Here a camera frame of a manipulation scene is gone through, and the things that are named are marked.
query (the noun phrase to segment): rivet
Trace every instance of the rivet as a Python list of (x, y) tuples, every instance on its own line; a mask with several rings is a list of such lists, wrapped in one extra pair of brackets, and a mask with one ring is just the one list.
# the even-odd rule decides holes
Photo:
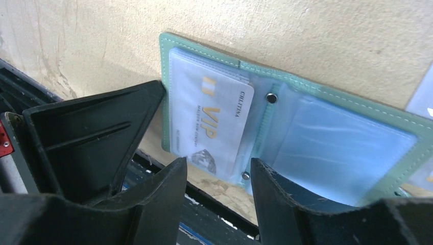
[(273, 103), (277, 102), (278, 97), (277, 97), (275, 94), (273, 94), (273, 93), (268, 93), (268, 94), (266, 95), (266, 100), (267, 100), (269, 103), (273, 104)]
[(243, 172), (242, 173), (242, 179), (249, 180), (250, 179), (250, 173), (249, 172)]

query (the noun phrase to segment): black rubber holder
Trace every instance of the black rubber holder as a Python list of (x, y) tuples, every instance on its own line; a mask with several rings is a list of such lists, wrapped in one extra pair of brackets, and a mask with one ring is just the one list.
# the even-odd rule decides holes
[(58, 195), (0, 195), (1, 244), (176, 244), (185, 158), (94, 206)]
[(151, 81), (23, 111), (47, 191), (81, 204), (117, 194), (164, 95)]

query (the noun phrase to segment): beige wall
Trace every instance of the beige wall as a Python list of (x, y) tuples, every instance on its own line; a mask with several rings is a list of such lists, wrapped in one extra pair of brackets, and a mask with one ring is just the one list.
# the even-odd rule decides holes
[[(0, 58), (65, 99), (159, 78), (158, 35), (164, 31), (399, 108), (433, 59), (429, 0), (0, 0), (0, 5)], [(158, 126), (159, 121), (153, 124), (149, 139), (158, 138)], [(142, 147), (159, 160), (171, 159), (155, 140)], [(251, 199), (239, 198), (238, 189), (199, 171), (190, 178), (223, 203), (240, 203), (232, 208), (255, 221)]]

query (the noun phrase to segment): black plastic bracket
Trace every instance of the black plastic bracket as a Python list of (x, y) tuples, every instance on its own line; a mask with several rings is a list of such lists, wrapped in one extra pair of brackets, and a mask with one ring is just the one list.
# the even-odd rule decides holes
[(53, 194), (0, 195), (2, 244), (176, 244), (186, 159), (92, 207)]
[(165, 89), (159, 81), (23, 111), (49, 179), (48, 190), (76, 203), (117, 194)]
[(433, 244), (433, 199), (382, 199), (344, 209), (257, 158), (251, 181), (262, 244)]

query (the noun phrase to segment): red object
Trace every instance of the red object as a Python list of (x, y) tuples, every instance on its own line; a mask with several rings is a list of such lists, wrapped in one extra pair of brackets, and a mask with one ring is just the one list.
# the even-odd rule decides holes
[(4, 157), (13, 152), (13, 147), (3, 124), (0, 124), (0, 157)]

